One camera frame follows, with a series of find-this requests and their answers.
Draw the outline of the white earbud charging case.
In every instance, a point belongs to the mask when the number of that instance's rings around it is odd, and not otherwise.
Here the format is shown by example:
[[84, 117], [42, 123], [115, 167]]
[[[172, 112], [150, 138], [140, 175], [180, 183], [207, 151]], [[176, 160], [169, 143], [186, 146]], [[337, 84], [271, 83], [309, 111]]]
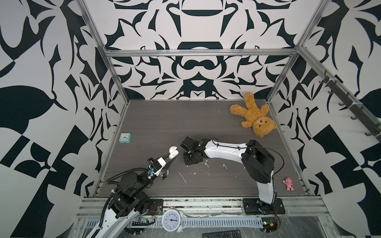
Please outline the white earbud charging case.
[[168, 156], [168, 158], [170, 160], [176, 158], [178, 156], [178, 154], [179, 154], [179, 152], [178, 152], [176, 146], [172, 146], [172, 147], [169, 148], [169, 156]]

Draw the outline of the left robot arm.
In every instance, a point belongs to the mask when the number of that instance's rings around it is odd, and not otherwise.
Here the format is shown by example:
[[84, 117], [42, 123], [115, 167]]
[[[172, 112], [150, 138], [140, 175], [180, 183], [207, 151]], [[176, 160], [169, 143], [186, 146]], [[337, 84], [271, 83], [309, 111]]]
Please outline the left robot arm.
[[107, 198], [100, 220], [87, 235], [88, 238], [117, 238], [139, 215], [148, 211], [150, 197], [144, 192], [156, 178], [165, 179], [167, 171], [179, 152], [174, 150], [162, 157], [150, 158], [148, 168], [133, 168], [108, 180], [114, 184]]

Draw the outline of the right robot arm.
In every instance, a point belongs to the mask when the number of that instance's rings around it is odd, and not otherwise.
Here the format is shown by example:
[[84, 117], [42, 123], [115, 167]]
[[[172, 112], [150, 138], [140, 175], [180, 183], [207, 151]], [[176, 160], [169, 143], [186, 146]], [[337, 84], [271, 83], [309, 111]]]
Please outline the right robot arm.
[[186, 137], [181, 143], [186, 165], [198, 164], [206, 159], [225, 159], [244, 165], [249, 176], [257, 183], [258, 198], [244, 198], [243, 207], [247, 215], [284, 215], [282, 199], [277, 197], [273, 177], [276, 174], [275, 158], [270, 148], [250, 140], [246, 144], [222, 143], [217, 139], [200, 141]]

